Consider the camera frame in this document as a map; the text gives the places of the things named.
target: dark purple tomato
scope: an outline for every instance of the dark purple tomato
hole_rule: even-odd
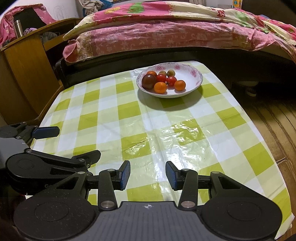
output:
[[[142,79],[142,86],[144,89],[151,90],[156,84],[156,78],[152,74],[147,74]]]

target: white wall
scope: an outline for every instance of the white wall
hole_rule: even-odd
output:
[[[208,7],[217,7],[218,4],[232,5],[232,0],[204,0]]]
[[[18,0],[9,9],[15,6],[38,3],[42,3],[55,20],[82,17],[82,11],[77,0]]]

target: black bed frame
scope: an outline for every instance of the black bed frame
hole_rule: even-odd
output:
[[[294,83],[293,61],[263,51],[177,47],[144,49],[103,55],[91,60],[68,64],[56,63],[58,78],[65,88],[73,85],[145,66],[165,62],[195,60],[207,66],[222,82],[259,81]]]

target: stainless steel bottle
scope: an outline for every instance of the stainless steel bottle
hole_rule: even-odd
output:
[[[15,31],[15,36],[17,37],[17,39],[21,36],[24,36],[24,31],[22,29],[22,25],[20,23],[20,20],[16,20],[13,23],[13,29]]]

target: black gripper mechanism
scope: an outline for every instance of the black gripper mechanism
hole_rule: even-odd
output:
[[[182,190],[185,183],[185,178],[189,169],[184,168],[179,170],[171,161],[165,164],[165,174],[168,178],[170,186],[174,191]],[[210,189],[210,176],[198,175],[198,189]]]
[[[200,212],[210,230],[229,240],[252,241],[275,237],[282,213],[273,201],[221,172],[211,172],[210,182],[210,199]]]
[[[77,172],[22,202],[14,213],[19,232],[33,240],[65,240],[87,229],[96,212],[86,200],[86,182],[87,173]]]
[[[83,156],[85,159],[65,158],[27,149],[7,160],[7,177],[14,190],[34,195],[76,172],[88,172],[89,163],[97,163],[101,153],[95,150]]]
[[[98,189],[98,208],[101,211],[116,209],[117,201],[114,190],[123,191],[131,174],[131,164],[124,161],[118,170],[107,169],[97,176],[88,177],[88,188]]]
[[[183,211],[195,211],[198,197],[197,172],[187,168],[178,170],[171,161],[167,161],[165,174],[173,190],[182,190],[178,208]]]
[[[57,137],[59,132],[60,130],[57,126],[28,126],[26,122],[20,122],[17,124],[0,127],[0,138],[22,139],[28,144],[33,138],[43,139]]]

